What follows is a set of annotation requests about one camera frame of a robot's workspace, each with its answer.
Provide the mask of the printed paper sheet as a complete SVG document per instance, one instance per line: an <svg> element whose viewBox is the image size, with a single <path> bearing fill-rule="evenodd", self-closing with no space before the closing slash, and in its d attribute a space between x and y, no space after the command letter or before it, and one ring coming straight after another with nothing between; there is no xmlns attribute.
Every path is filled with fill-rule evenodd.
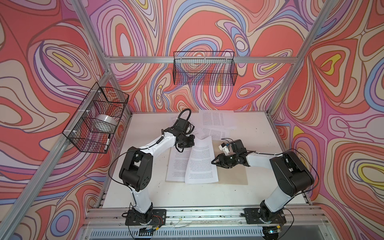
<svg viewBox="0 0 384 240"><path fill-rule="evenodd" d="M189 162L192 149L186 148L182 153L178 152L176 148L171 149L166 182L184 182L187 165Z"/></svg>
<svg viewBox="0 0 384 240"><path fill-rule="evenodd" d="M219 181L215 159L213 140L211 136L195 139L185 175L186 184L211 184Z"/></svg>
<svg viewBox="0 0 384 240"><path fill-rule="evenodd" d="M231 131L237 128L233 111L200 111L199 138L212 137L212 140L231 138Z"/></svg>

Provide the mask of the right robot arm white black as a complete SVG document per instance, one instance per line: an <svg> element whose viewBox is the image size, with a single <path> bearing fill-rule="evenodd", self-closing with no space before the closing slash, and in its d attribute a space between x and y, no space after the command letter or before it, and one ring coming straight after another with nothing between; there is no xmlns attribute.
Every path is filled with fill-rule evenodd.
<svg viewBox="0 0 384 240"><path fill-rule="evenodd" d="M280 154L264 154L255 151L242 151L226 155L221 153L211 162L224 169L237 165L264 168L273 171L278 186L271 195L260 203L258 216L270 221L297 194L304 192L315 183L315 178L294 151Z"/></svg>

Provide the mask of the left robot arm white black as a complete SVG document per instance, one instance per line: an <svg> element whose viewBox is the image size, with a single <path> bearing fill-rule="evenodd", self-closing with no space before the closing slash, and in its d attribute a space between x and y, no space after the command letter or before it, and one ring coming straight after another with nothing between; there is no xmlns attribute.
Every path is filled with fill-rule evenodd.
<svg viewBox="0 0 384 240"><path fill-rule="evenodd" d="M195 145L194 140L195 136L192 134L175 136L165 132L147 145L128 149L119 172L119 178L132 191L135 211L146 214L153 206L147 186L152 178L154 158L172 147L178 150L191 148Z"/></svg>

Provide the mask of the printed paper sheet back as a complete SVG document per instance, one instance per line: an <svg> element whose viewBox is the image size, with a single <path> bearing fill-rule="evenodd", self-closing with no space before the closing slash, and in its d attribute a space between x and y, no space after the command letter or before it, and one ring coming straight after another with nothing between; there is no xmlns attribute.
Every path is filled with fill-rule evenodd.
<svg viewBox="0 0 384 240"><path fill-rule="evenodd" d="M231 131L237 128L233 111L200 111L199 138L212 137L212 140L231 138Z"/></svg>

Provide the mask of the silver tape roll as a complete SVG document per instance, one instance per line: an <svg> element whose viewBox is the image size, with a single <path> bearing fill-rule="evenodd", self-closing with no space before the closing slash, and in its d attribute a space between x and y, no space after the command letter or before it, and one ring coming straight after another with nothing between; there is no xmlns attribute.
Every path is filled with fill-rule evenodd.
<svg viewBox="0 0 384 240"><path fill-rule="evenodd" d="M108 115L100 114L94 121L94 127L101 133L112 134L118 123L117 121Z"/></svg>

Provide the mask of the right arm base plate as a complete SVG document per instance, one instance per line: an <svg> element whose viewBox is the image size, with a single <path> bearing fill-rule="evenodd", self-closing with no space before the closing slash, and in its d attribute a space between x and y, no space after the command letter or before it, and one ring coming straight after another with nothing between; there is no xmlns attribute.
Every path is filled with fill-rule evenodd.
<svg viewBox="0 0 384 240"><path fill-rule="evenodd" d="M287 223L283 210L272 213L266 208L245 208L241 216L246 219L247 224L284 225Z"/></svg>

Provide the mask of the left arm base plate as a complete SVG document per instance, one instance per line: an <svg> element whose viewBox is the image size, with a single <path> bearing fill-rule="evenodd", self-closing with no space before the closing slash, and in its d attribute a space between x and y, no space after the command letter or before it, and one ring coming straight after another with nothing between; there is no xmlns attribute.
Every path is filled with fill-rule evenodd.
<svg viewBox="0 0 384 240"><path fill-rule="evenodd" d="M166 223L166 209L149 209L146 213L140 213L130 209L122 214L126 226L154 226L159 227Z"/></svg>

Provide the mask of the aluminium front rail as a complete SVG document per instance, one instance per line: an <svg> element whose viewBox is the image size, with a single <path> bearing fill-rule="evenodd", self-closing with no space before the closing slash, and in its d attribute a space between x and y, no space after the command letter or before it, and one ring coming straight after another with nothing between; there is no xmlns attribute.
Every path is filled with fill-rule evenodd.
<svg viewBox="0 0 384 240"><path fill-rule="evenodd" d="M269 224L256 219L254 206L172 207L147 226L129 223L128 209L93 209L78 240L336 240L320 207L290 205Z"/></svg>

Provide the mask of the aluminium frame post right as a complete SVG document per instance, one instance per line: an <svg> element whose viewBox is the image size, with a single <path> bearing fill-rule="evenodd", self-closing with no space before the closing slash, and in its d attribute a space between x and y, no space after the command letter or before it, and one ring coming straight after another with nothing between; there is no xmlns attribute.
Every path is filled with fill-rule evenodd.
<svg viewBox="0 0 384 240"><path fill-rule="evenodd" d="M320 32L321 28L325 24L327 17L331 14L332 9L335 7L338 1L334 0L328 0L325 1L322 9L319 12L319 15L314 21L314 24L312 28L310 29L307 38L304 40L298 55L297 55L297 60L295 63L289 68L283 82L280 84L277 92L274 95L274 98L266 111L267 115L271 117L278 109L281 101L284 98L285 92L288 89L289 85L294 79L294 76L296 72L299 70L301 64L304 62L304 58L306 53L309 51L310 46L316 39L318 33Z"/></svg>

